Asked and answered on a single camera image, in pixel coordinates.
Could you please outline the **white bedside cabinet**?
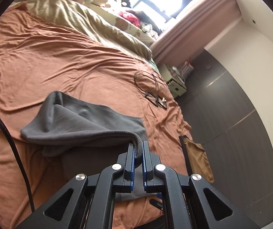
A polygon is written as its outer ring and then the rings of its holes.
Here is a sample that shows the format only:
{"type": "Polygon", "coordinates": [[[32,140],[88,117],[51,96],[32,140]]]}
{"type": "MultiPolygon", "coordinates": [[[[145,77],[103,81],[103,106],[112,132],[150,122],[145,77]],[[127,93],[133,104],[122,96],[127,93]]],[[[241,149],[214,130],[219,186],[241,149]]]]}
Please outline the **white bedside cabinet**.
{"type": "Polygon", "coordinates": [[[158,67],[158,70],[174,98],[180,97],[187,92],[187,87],[183,80],[177,74],[172,73],[169,67],[161,65],[158,67]]]}

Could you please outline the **orange-brown bed sheet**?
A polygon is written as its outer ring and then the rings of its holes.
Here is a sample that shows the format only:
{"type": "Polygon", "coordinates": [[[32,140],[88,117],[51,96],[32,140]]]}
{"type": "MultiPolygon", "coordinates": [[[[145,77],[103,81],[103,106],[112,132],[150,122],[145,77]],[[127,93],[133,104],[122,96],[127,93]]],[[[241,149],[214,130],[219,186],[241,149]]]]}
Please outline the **orange-brown bed sheet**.
{"type": "MultiPolygon", "coordinates": [[[[21,6],[4,12],[0,17],[0,118],[15,140],[36,207],[67,181],[60,158],[43,158],[42,148],[25,142],[20,131],[57,90],[141,118],[150,151],[165,165],[187,174],[179,135],[189,135],[190,126],[179,105],[162,83],[159,92],[167,100],[167,110],[152,105],[135,87],[136,72],[152,71],[143,60],[46,22],[21,6]]],[[[151,198],[115,204],[113,228],[134,228],[160,217],[161,211],[149,203],[151,198]]],[[[0,227],[14,228],[30,213],[24,180],[0,131],[0,227]]]]}

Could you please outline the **pink curtain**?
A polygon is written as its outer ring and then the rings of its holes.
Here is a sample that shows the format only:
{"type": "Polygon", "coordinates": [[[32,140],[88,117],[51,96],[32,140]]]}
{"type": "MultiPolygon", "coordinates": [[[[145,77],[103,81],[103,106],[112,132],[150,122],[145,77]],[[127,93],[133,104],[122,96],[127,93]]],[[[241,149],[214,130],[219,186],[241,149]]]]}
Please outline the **pink curtain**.
{"type": "Polygon", "coordinates": [[[236,0],[202,0],[150,46],[156,65],[178,67],[241,19],[236,0]]]}

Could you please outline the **striped gift bag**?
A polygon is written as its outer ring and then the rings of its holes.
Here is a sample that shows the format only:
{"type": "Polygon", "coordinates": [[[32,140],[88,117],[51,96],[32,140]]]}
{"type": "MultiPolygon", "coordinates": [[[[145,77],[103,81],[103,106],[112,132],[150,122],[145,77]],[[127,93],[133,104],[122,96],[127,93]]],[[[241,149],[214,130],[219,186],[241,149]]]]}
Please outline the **striped gift bag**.
{"type": "Polygon", "coordinates": [[[190,61],[185,61],[182,67],[180,68],[179,72],[181,77],[187,78],[192,71],[194,70],[194,67],[191,65],[190,61]]]}

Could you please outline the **grey t-shirt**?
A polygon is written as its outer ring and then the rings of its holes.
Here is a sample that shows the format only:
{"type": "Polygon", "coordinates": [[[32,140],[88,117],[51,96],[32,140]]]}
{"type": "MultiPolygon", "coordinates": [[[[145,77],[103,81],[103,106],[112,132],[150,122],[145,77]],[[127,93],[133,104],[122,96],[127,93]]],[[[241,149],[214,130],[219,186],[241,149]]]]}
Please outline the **grey t-shirt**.
{"type": "Polygon", "coordinates": [[[142,184],[141,143],[147,140],[147,133],[141,118],[55,91],[45,99],[35,118],[22,128],[21,136],[32,144],[42,145],[45,158],[60,157],[66,180],[79,173],[87,176],[100,173],[133,143],[136,183],[131,193],[117,194],[116,201],[148,196],[142,184]]]}

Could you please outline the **red cloth at window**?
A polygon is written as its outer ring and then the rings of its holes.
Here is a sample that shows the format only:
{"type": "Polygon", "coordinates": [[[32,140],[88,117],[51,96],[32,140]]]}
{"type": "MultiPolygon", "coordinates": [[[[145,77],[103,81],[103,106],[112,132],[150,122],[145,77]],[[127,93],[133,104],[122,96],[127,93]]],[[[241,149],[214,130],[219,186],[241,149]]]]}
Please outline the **red cloth at window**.
{"type": "Polygon", "coordinates": [[[124,18],[125,20],[129,21],[130,23],[132,23],[133,25],[135,25],[136,27],[140,27],[140,21],[139,18],[136,17],[134,14],[127,12],[127,11],[120,11],[118,13],[122,18],[124,18]]]}

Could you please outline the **olive beige duvet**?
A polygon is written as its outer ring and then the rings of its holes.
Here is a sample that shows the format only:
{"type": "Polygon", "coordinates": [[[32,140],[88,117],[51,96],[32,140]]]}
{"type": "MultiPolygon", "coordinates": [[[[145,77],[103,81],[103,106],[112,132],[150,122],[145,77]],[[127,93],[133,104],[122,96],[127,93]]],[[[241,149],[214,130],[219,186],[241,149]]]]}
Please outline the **olive beige duvet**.
{"type": "Polygon", "coordinates": [[[140,60],[151,61],[152,51],[136,37],[109,24],[90,8],[71,0],[14,0],[11,8],[23,7],[47,22],[69,27],[107,47],[140,60]]]}

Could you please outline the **bear print pillow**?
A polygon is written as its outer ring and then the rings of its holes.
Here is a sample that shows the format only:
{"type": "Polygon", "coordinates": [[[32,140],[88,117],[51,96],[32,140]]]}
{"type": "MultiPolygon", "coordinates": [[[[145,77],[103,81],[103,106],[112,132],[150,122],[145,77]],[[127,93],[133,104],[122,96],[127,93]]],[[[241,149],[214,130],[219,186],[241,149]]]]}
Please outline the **bear print pillow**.
{"type": "Polygon", "coordinates": [[[155,32],[150,24],[146,24],[140,21],[140,27],[136,27],[129,21],[122,18],[118,13],[119,11],[113,10],[111,8],[99,6],[94,3],[93,0],[85,0],[83,4],[96,12],[105,21],[107,21],[112,26],[136,37],[138,40],[143,42],[145,45],[150,47],[157,39],[158,34],[155,32]]]}

